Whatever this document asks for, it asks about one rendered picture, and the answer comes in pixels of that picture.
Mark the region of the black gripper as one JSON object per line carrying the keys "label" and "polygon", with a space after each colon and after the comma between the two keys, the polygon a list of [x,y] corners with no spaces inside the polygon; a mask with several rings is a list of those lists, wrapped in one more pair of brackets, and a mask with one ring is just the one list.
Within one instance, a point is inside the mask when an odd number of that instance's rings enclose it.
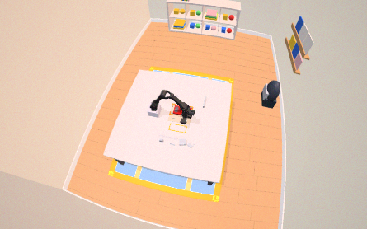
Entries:
{"label": "black gripper", "polygon": [[181,123],[181,124],[186,124],[186,120],[187,120],[187,119],[186,119],[186,116],[187,116],[187,114],[183,114],[183,113],[181,113],[181,114],[182,114],[182,116],[181,116],[182,118],[181,118],[180,123]]}

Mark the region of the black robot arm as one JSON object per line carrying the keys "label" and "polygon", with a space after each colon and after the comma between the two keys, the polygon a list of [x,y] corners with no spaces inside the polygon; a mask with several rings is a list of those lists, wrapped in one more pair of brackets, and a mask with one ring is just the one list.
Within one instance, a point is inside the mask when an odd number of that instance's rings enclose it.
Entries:
{"label": "black robot arm", "polygon": [[[170,96],[165,96],[167,93],[169,93]],[[162,89],[156,100],[153,100],[152,104],[150,105],[151,111],[157,111],[157,106],[161,99],[172,99],[175,103],[177,103],[180,106],[180,110],[182,110],[182,113],[184,115],[187,114],[186,118],[191,119],[192,115],[194,116],[195,114],[195,110],[190,110],[190,106],[187,103],[182,102],[173,93],[165,89]]]}

